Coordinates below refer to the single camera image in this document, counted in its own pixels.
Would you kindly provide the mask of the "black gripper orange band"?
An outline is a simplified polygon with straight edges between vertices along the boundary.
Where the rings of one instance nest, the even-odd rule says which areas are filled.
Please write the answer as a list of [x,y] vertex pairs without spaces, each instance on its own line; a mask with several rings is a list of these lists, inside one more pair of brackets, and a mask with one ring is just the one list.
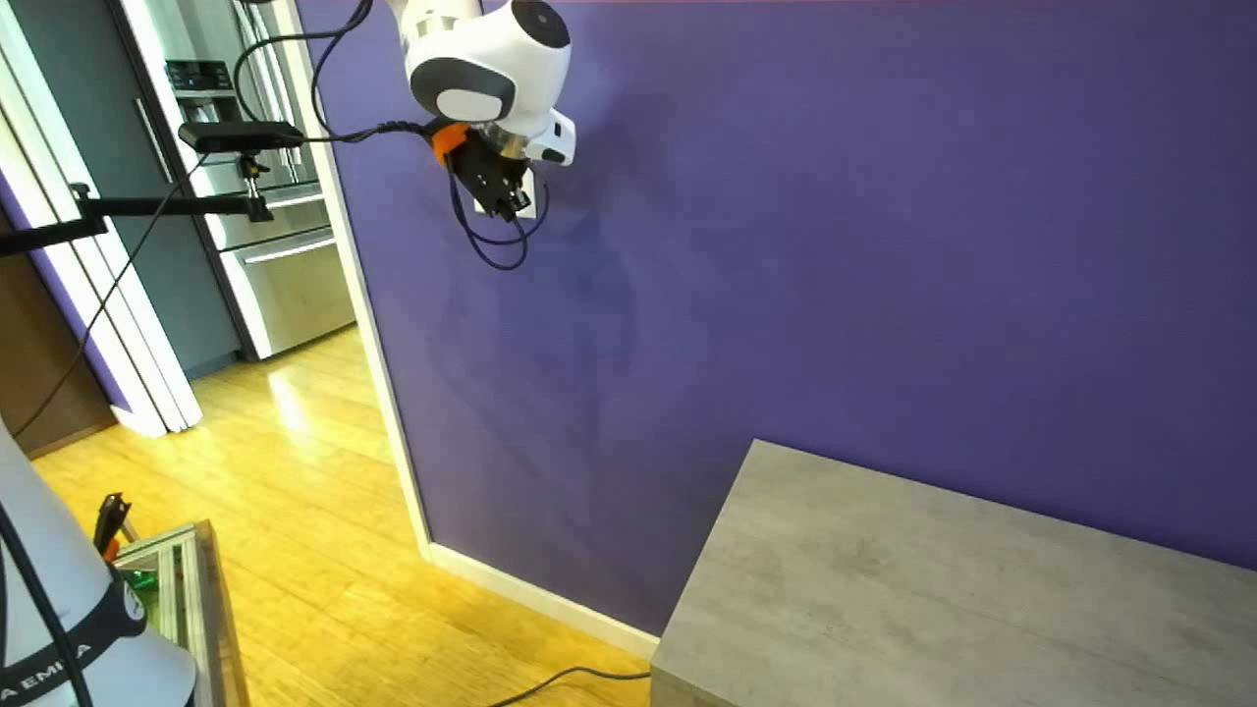
[[485,138],[481,131],[471,127],[460,127],[460,120],[440,120],[431,132],[427,132],[427,150],[431,155],[471,191],[471,175],[489,165],[501,165],[501,159],[510,159],[495,150],[493,138]]

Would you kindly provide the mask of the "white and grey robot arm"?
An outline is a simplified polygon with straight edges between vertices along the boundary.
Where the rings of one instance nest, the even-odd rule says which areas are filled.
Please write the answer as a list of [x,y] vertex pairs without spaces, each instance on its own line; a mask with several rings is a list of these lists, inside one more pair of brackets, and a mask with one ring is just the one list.
[[535,159],[571,165],[578,127],[560,110],[575,39],[550,0],[391,0],[405,83],[431,112],[431,155],[501,218],[530,196]]

